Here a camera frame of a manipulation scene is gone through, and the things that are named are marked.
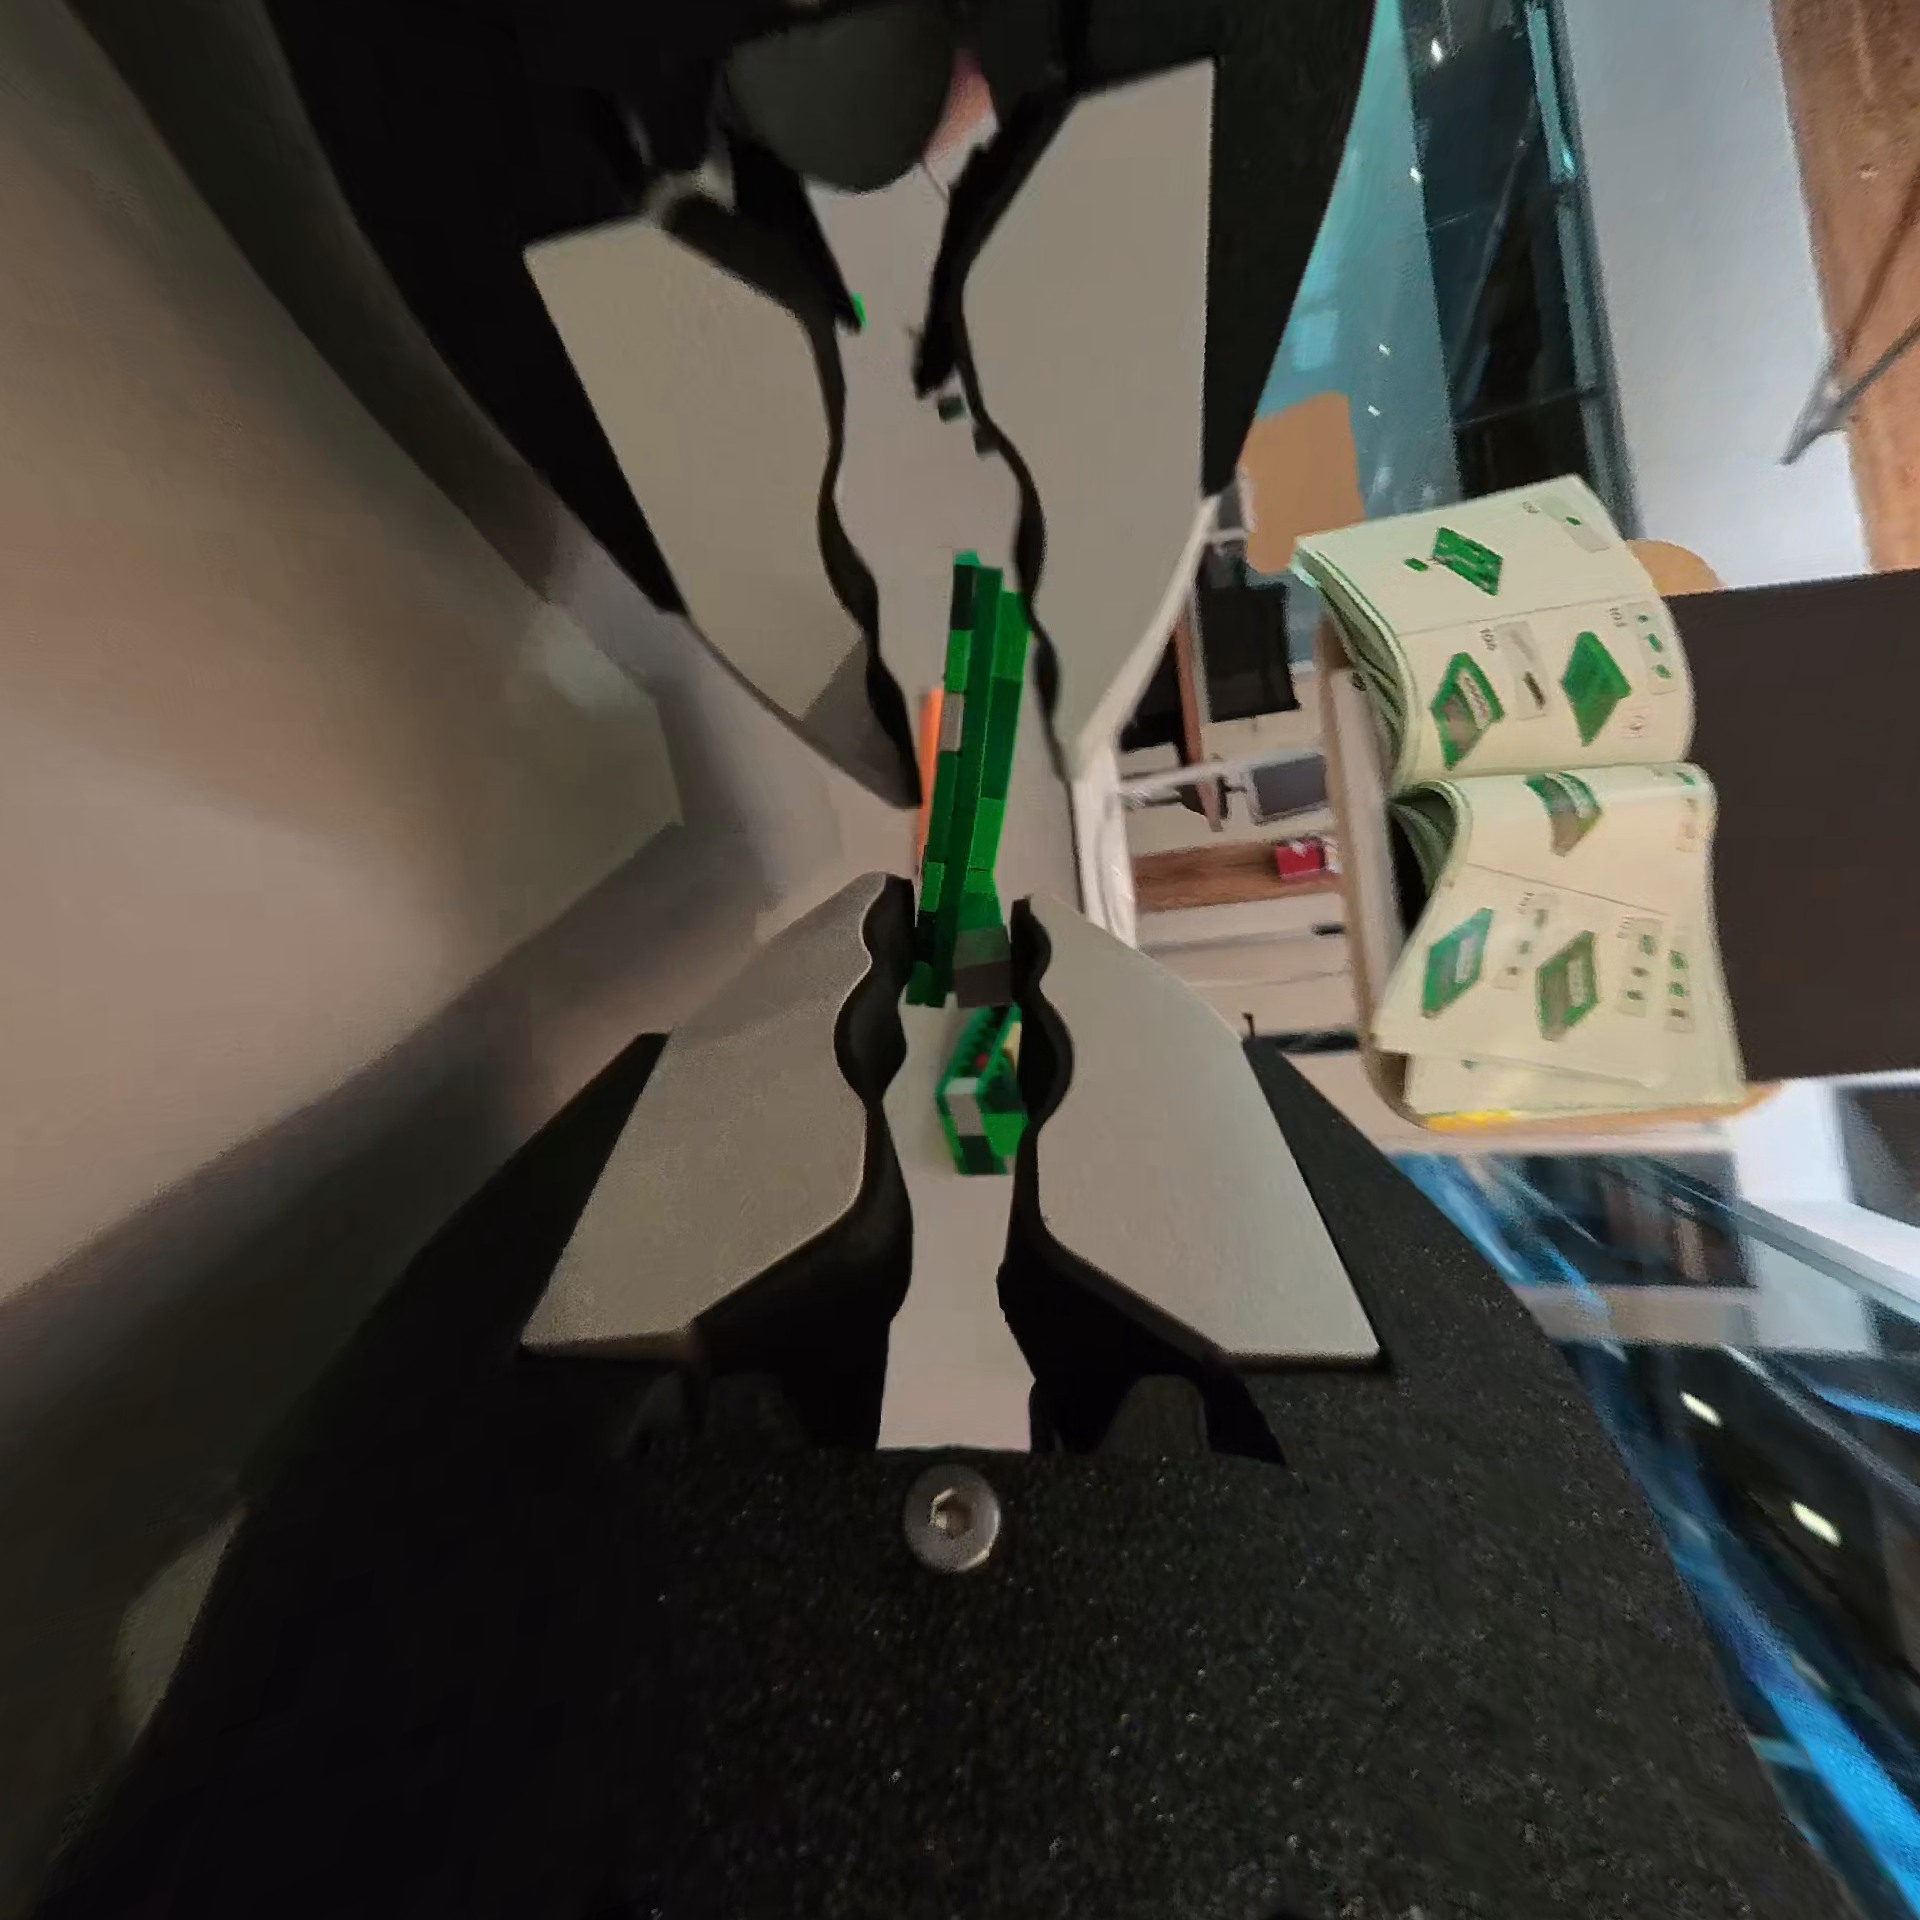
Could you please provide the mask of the green grey lego block build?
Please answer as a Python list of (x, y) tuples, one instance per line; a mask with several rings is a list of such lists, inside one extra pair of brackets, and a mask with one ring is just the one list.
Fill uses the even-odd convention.
[(962, 1177), (1013, 1171), (1029, 1126), (1019, 1053), (1022, 1011), (1016, 1004), (969, 1014), (934, 1086), (949, 1156)]

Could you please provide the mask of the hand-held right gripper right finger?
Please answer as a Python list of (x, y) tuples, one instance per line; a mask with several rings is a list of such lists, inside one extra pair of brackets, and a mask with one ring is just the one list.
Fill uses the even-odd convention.
[(1372, 1365), (1362, 1294), (1243, 1040), (1051, 894), (1014, 913), (1020, 1196), (1038, 1249), (1231, 1365)]

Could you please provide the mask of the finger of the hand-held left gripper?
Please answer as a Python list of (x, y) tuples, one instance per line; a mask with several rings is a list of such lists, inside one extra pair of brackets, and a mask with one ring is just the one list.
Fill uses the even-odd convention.
[(1216, 63), (1026, 102), (951, 184), (926, 347), (1014, 475), (1065, 779), (1114, 742), (1197, 559)]
[(684, 194), (541, 237), (524, 265), (693, 632), (830, 764), (914, 808), (914, 724), (842, 515), (848, 379), (816, 258)]

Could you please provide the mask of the black flat board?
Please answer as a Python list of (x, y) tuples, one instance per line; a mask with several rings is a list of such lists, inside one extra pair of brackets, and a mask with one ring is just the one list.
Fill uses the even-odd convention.
[(1918, 571), (1669, 600), (1747, 1076), (1918, 1068)]

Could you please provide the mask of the green lego plate assembly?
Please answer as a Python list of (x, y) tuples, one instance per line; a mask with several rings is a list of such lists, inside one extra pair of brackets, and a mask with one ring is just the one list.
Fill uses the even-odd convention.
[(1005, 924), (996, 881), (1030, 649), (1019, 587), (974, 551), (954, 555), (943, 756), (920, 845), (914, 961), (907, 999), (954, 999), (952, 951), (962, 929)]

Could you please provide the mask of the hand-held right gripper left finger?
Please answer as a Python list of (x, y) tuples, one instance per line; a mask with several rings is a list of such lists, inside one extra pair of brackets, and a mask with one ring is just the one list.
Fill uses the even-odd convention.
[(863, 874), (794, 919), (666, 1040), (589, 1190), (522, 1346), (665, 1354), (777, 1264), (853, 1220), (869, 1116), (842, 1062), (857, 994), (884, 985), (913, 890)]

